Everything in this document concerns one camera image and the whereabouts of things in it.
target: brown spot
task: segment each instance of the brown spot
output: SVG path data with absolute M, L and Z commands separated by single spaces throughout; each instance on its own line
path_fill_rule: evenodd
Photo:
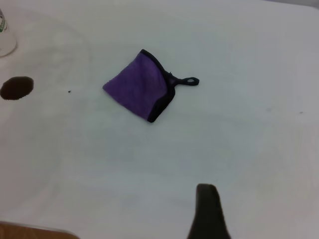
M 19 100 L 33 90 L 33 80 L 27 76 L 12 77 L 4 82 L 0 96 L 5 100 Z

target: bottle label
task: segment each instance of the bottle label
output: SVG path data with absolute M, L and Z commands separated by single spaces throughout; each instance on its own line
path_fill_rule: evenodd
M 6 32 L 8 30 L 8 24 L 4 18 L 4 15 L 0 9 L 0 33 Z

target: white table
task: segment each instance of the white table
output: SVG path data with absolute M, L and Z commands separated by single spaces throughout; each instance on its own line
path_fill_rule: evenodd
M 236 239 L 319 237 L 319 11 L 258 0 L 3 0 L 0 220 L 185 239 L 216 185 Z M 102 85 L 142 49 L 180 78 L 150 124 Z

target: clear bottle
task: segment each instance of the clear bottle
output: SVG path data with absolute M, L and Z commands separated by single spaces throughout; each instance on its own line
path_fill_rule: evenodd
M 8 23 L 0 9 L 0 57 L 8 55 L 16 47 L 14 34 L 10 32 Z

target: brown wooden surface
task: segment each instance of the brown wooden surface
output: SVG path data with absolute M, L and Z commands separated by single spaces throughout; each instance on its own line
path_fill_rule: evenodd
M 67 232 L 0 223 L 0 239 L 79 239 Z

